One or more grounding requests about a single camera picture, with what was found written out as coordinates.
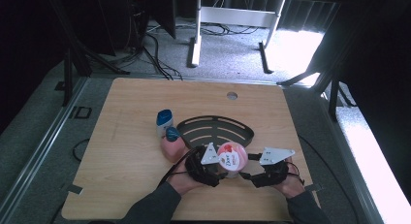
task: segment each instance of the blue bottle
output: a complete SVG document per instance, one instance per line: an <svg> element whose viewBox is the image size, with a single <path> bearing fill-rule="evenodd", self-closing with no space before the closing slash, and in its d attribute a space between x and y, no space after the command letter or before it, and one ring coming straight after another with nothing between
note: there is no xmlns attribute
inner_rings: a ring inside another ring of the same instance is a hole
<svg viewBox="0 0 411 224"><path fill-rule="evenodd" d="M184 140L174 127L167 128L166 137L161 140L160 146L164 156L171 163L177 162L187 149Z"/></svg>
<svg viewBox="0 0 411 224"><path fill-rule="evenodd" d="M162 110L157 113L157 136L164 138L166 129L173 126L173 114L171 110Z"/></svg>

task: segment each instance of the white surface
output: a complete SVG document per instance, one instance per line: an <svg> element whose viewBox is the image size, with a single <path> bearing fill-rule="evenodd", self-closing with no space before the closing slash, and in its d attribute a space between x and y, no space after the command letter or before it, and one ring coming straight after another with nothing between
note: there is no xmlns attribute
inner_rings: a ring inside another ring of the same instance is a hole
<svg viewBox="0 0 411 224"><path fill-rule="evenodd" d="M291 157L296 152L292 149L281 149L281 148L271 148L265 147L263 151L263 155L260 159L260 165L272 165L276 164L281 160L284 160L288 157Z"/></svg>
<svg viewBox="0 0 411 224"><path fill-rule="evenodd" d="M217 152L215 151L215 148L214 148L214 143L209 143L208 146L206 147L205 155L203 155L202 164L207 165L207 164L215 164L218 162L219 162L219 159L218 159Z"/></svg>
<svg viewBox="0 0 411 224"><path fill-rule="evenodd" d="M270 28L276 21L277 15L271 12L202 7L201 22Z"/></svg>
<svg viewBox="0 0 411 224"><path fill-rule="evenodd" d="M360 110L337 109L337 118L384 223L410 222L411 207Z"/></svg>

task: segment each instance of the pink cup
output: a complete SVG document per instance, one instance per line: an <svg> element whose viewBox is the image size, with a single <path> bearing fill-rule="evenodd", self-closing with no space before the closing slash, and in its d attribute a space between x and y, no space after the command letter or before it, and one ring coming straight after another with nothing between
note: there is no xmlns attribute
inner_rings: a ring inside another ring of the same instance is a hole
<svg viewBox="0 0 411 224"><path fill-rule="evenodd" d="M234 142L222 144L217 151L220 166L227 171L226 177L237 177L248 162L244 146Z"/></svg>

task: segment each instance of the wooden table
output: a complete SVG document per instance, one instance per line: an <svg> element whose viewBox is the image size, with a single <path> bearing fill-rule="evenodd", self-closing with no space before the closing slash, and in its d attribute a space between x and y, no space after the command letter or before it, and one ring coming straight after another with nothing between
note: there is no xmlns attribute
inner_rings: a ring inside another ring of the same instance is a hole
<svg viewBox="0 0 411 224"><path fill-rule="evenodd" d="M235 92L235 100L227 94ZM174 124L199 115L226 116L248 125L255 136L246 148L265 146L296 151L294 163L306 184L311 177L280 87L181 80L116 79L73 182L82 192L69 193L62 215L67 219L119 219L152 192L172 165L156 136L157 113L171 109ZM244 172L263 168L250 161ZM217 187L186 194L174 220L290 220L284 197L270 187L255 188L241 177Z"/></svg>

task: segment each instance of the black mesh tray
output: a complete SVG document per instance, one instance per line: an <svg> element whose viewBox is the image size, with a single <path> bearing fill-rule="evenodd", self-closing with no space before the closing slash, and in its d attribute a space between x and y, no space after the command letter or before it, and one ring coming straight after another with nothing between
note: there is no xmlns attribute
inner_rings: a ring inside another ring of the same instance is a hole
<svg viewBox="0 0 411 224"><path fill-rule="evenodd" d="M239 143L248 146L254 131L236 120L217 115L201 115L181 121L176 129L187 145L207 145L214 143L220 146L226 142Z"/></svg>

